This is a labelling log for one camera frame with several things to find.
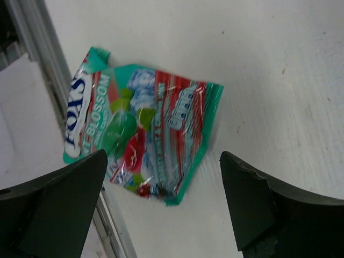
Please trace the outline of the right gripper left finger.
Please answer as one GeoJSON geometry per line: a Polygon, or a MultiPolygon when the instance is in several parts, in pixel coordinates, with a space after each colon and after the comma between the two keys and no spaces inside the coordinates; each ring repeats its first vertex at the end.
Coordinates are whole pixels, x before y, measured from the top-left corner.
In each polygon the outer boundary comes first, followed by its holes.
{"type": "Polygon", "coordinates": [[[108,158],[98,150],[1,190],[1,257],[80,257],[108,158]]]}

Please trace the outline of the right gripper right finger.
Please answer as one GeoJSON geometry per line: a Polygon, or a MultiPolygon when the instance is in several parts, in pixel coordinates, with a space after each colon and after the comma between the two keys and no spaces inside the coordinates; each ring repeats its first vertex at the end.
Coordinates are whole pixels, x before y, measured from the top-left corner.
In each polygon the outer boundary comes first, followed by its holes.
{"type": "Polygon", "coordinates": [[[220,157],[237,249],[244,257],[343,257],[343,200],[220,157]]]}

